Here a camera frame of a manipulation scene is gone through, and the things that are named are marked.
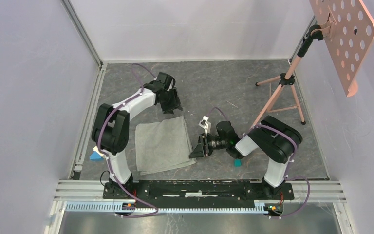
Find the grey cloth napkin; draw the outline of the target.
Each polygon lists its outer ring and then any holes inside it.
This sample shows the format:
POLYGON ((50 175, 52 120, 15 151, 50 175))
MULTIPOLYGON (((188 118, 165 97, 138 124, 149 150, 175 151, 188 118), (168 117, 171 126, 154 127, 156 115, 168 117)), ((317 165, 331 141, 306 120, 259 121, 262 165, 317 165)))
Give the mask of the grey cloth napkin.
POLYGON ((136 167, 141 175, 179 169, 196 163, 183 116, 144 123, 135 129, 136 167))

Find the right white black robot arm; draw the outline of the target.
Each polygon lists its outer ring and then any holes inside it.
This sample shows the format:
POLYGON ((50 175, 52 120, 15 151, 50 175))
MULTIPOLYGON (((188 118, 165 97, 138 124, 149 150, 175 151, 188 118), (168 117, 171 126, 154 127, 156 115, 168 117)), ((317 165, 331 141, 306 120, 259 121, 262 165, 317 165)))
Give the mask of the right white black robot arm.
POLYGON ((239 137, 230 121, 219 122, 216 135, 209 132, 208 117, 203 117, 199 125, 205 131, 198 136, 198 144, 189 158, 207 157, 215 150, 225 149, 235 161, 240 161, 254 150, 261 149, 269 158, 262 178, 262 194, 274 199, 281 193, 288 164, 303 141, 297 130, 272 116, 266 116, 243 137, 239 137))

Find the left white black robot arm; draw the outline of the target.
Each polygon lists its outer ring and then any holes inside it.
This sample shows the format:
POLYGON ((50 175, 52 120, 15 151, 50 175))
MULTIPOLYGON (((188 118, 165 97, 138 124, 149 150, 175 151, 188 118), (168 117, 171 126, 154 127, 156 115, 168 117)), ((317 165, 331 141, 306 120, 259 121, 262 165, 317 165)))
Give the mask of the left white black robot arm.
POLYGON ((127 165, 125 148, 129 141, 130 121, 145 109, 159 105, 163 114, 181 110, 181 102, 173 76, 160 72, 153 81, 121 102, 99 106, 92 128, 91 139, 101 154, 105 155, 115 192, 121 198, 133 194, 131 172, 127 165))

